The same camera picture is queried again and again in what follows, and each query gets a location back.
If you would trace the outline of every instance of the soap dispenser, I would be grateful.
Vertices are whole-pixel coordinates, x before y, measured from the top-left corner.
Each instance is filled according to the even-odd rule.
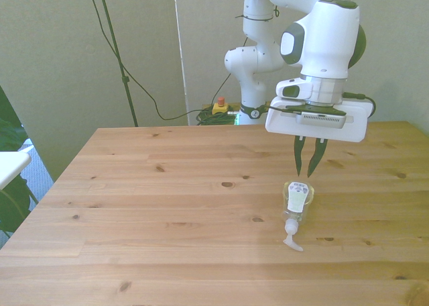
[[[283,242],[297,251],[304,251],[304,249],[294,242],[293,235],[298,232],[299,225],[304,222],[313,197],[314,188],[308,183],[291,181],[284,185],[283,217],[286,221],[284,229],[288,236]]]

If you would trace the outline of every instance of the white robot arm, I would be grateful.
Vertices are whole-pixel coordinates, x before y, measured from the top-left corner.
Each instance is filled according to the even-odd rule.
[[[287,28],[278,47],[271,30],[262,33],[264,28],[255,25],[260,22],[255,14],[262,3],[252,4],[250,1],[245,0],[244,31],[252,40],[254,36],[264,34],[268,38],[255,40],[258,42],[256,47],[229,51],[225,57],[227,69],[241,85],[240,123],[263,123],[260,109],[265,104],[265,90],[261,92],[261,82],[253,81],[255,72],[281,68],[277,54],[287,64],[301,66],[299,78],[278,83],[277,97],[271,102],[265,127],[269,132],[297,136],[298,174],[305,137],[318,138],[309,166],[310,176],[328,139],[360,142],[365,137],[367,119],[373,110],[372,102],[365,99],[343,99],[348,69],[360,59],[365,49],[365,34],[359,26],[359,7],[354,2],[339,0],[263,0],[267,28],[270,28],[268,21],[273,17],[274,4],[308,14]],[[246,30],[249,27],[254,28],[252,35]],[[259,51],[266,49],[261,42],[271,45],[270,53]],[[264,64],[265,71],[258,70],[258,64],[263,63],[261,59],[271,62],[271,65]]]

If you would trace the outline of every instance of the wooden table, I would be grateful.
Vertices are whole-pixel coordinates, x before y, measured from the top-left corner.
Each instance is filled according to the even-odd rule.
[[[389,122],[330,141],[304,252],[282,242],[293,139],[98,130],[0,251],[0,305],[429,305],[429,139]]]

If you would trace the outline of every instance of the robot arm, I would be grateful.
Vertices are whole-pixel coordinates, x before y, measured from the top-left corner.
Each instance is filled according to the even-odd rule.
[[[298,174],[305,137],[317,138],[310,176],[324,154],[328,139],[360,142],[365,137],[373,104],[366,100],[343,100],[348,69],[365,49],[359,7],[339,0],[269,1],[308,14],[288,27],[282,36],[280,54],[284,62],[301,66],[302,71],[299,78],[278,83],[277,97],[271,102],[265,127],[269,132],[296,136]],[[238,79],[245,98],[248,93],[243,90],[243,79]]]

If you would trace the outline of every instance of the gray wall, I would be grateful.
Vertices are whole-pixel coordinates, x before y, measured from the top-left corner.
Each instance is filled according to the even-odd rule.
[[[184,113],[174,0],[107,3],[124,64],[165,116]],[[133,126],[119,67],[91,0],[0,0],[0,10],[0,85],[56,179],[97,128]],[[140,125],[186,124],[160,120],[130,86]]]
[[[244,0],[176,0],[186,102],[188,109],[199,109],[211,102],[228,72],[224,57],[229,49],[240,46],[245,41],[243,19],[235,16],[243,14]],[[274,19],[275,36],[280,42],[283,31],[305,14],[280,9],[280,17]],[[282,70],[257,75],[267,85],[267,100],[275,97],[275,86],[284,79],[298,77],[300,70],[285,66]],[[219,95],[228,102],[240,102],[241,92],[238,81],[232,76]],[[195,124],[195,115],[190,116],[190,124]]]
[[[377,102],[373,120],[406,120],[429,135],[428,0],[354,0],[367,50],[347,88]]]

